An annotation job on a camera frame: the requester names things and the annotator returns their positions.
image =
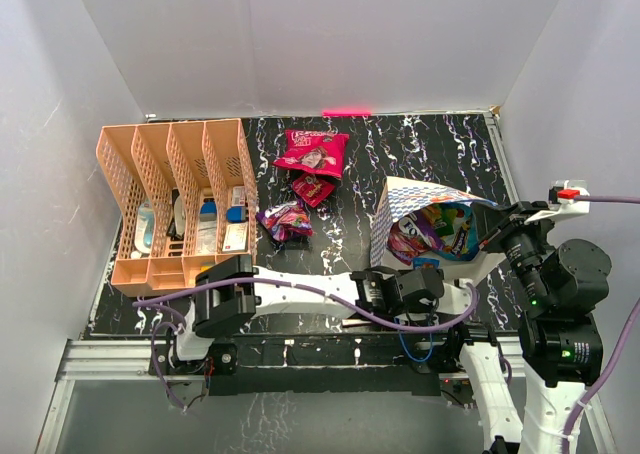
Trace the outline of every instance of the white backdrop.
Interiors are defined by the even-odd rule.
[[[80,0],[0,0],[0,452],[35,449],[119,211],[100,128],[141,113]]]
[[[83,0],[145,113],[501,104],[558,0]]]
[[[502,132],[519,194],[544,199],[555,179],[594,195],[640,196],[640,0],[561,0],[503,106]],[[556,241],[588,239],[611,256],[609,297],[595,310],[608,359],[638,289],[640,207],[591,206]],[[602,389],[619,452],[638,452],[640,325]]]

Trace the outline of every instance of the plastic bag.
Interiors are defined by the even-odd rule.
[[[400,261],[432,251],[443,259],[470,261],[478,253],[473,212],[467,204],[430,204],[391,226],[387,247]]]
[[[293,181],[294,192],[311,207],[316,207],[324,201],[335,187],[329,181],[307,173]]]
[[[256,219],[274,240],[284,242],[300,236],[312,236],[311,220],[302,200],[287,202],[258,212]]]
[[[287,151],[273,164],[309,174],[342,178],[348,134],[287,130]]]

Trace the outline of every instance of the red snack bag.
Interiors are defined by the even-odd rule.
[[[311,207],[316,207],[324,201],[336,186],[324,179],[318,179],[313,174],[303,174],[293,181],[293,191]]]
[[[273,164],[309,174],[342,178],[348,134],[287,130],[287,152]]]

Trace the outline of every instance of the blue cable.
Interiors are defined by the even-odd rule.
[[[394,318],[394,321],[396,324],[400,324],[398,319]],[[409,352],[407,343],[404,341],[404,337],[402,336],[402,331],[398,331],[398,336],[400,337],[400,344],[402,344],[402,349],[404,349],[404,352],[407,355],[407,357],[411,359],[413,362],[421,363],[421,362],[427,362],[429,359],[431,359],[431,354],[433,354],[433,333],[431,332],[429,333],[429,342],[431,343],[431,346],[429,347],[429,352],[427,352],[427,355],[422,359],[413,357],[413,355]]]

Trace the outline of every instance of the purple candy wrapper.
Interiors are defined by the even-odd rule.
[[[274,240],[284,242],[300,236],[312,236],[311,220],[303,208],[302,200],[286,202],[258,212],[256,219]]]

